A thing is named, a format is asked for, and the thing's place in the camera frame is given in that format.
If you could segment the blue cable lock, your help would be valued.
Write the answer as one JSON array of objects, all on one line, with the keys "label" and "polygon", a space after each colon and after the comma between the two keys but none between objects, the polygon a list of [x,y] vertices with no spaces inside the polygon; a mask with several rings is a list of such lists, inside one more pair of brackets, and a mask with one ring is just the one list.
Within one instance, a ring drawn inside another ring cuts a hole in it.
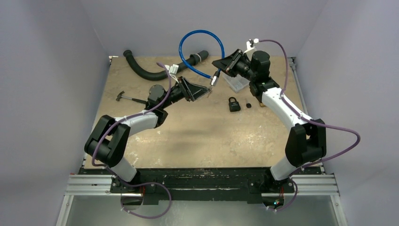
[{"label": "blue cable lock", "polygon": [[197,75],[200,75],[200,76],[202,76],[202,77],[204,77],[206,79],[209,79],[210,80],[210,86],[214,87],[214,86],[216,86],[216,84],[217,84],[217,82],[219,80],[221,70],[217,69],[215,71],[214,75],[211,76],[211,75],[206,74],[206,73],[198,70],[197,68],[195,68],[195,65],[197,65],[197,64],[199,64],[199,63],[201,63],[203,61],[203,57],[208,57],[209,56],[208,51],[207,50],[200,50],[200,48],[198,47],[194,51],[194,53],[190,54],[190,57],[193,57],[194,60],[195,60],[194,65],[189,63],[189,60],[184,57],[183,46],[184,46],[185,41],[190,36],[195,35],[195,34],[200,34],[200,33],[209,35],[209,36],[211,36],[213,39],[215,39],[217,41],[217,43],[219,44],[220,50],[221,50],[221,57],[224,58],[225,57],[225,49],[224,49],[224,45],[223,45],[222,41],[214,33],[210,32],[210,31],[207,31],[207,30],[194,30],[194,31],[191,31],[191,32],[187,33],[186,35],[184,35],[182,37],[182,39],[180,40],[180,42],[179,42],[178,53],[179,53],[180,59],[182,60],[182,63],[184,64],[184,66],[187,67],[187,69],[190,69],[192,72],[196,73]]}]

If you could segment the black padlock with key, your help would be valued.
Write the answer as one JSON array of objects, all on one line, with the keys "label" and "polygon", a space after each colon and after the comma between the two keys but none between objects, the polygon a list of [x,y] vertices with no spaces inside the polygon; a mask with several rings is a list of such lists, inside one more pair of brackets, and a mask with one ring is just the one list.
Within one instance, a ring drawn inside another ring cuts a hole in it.
[{"label": "black padlock with key", "polygon": [[230,111],[231,113],[233,113],[233,112],[238,112],[238,111],[241,110],[241,106],[239,105],[239,102],[237,101],[237,99],[236,99],[235,97],[230,97],[230,98],[228,99],[228,101],[229,101],[229,103],[228,103],[228,105],[229,105],[229,111]]}]

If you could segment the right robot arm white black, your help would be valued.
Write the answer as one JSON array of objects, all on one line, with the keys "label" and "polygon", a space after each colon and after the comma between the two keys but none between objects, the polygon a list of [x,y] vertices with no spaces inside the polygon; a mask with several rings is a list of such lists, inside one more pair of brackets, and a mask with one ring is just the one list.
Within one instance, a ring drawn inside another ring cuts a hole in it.
[{"label": "right robot arm white black", "polygon": [[270,55],[257,50],[248,58],[238,49],[233,54],[215,60],[212,65],[230,77],[241,76],[249,81],[251,94],[271,109],[289,130],[284,157],[270,167],[264,179],[271,192],[282,187],[283,180],[306,163],[326,155],[326,129],[321,119],[304,114],[283,94],[270,76]]}]

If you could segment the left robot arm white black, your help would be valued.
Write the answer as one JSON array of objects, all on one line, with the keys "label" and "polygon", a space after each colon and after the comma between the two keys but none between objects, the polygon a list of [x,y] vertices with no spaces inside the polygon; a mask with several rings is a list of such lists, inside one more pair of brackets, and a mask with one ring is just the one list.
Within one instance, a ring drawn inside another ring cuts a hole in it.
[{"label": "left robot arm white black", "polygon": [[210,88],[191,83],[183,76],[169,89],[153,85],[141,112],[119,118],[103,115],[86,141],[84,151],[92,160],[100,161],[116,174],[124,189],[136,192],[140,188],[140,172],[124,157],[128,138],[162,125],[168,116],[165,109],[173,103],[182,99],[194,102],[210,91]]}]

